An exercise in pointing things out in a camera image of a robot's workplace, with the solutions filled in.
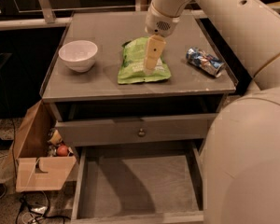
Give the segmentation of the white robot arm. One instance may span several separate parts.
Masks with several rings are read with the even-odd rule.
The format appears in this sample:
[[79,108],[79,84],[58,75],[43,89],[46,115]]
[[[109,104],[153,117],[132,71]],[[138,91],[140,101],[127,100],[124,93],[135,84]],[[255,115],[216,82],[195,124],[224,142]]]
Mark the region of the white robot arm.
[[[190,0],[152,0],[146,30]],[[280,224],[280,15],[260,0],[193,0],[256,89],[220,111],[204,145],[204,224]]]

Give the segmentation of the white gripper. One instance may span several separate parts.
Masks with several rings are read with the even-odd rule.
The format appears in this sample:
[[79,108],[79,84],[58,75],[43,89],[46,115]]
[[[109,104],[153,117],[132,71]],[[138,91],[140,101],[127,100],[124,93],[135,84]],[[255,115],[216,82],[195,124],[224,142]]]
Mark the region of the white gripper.
[[146,54],[144,59],[144,71],[151,74],[157,65],[166,41],[164,37],[171,35],[180,18],[167,17],[161,14],[154,6],[150,6],[146,16],[146,32],[151,34],[146,44]]

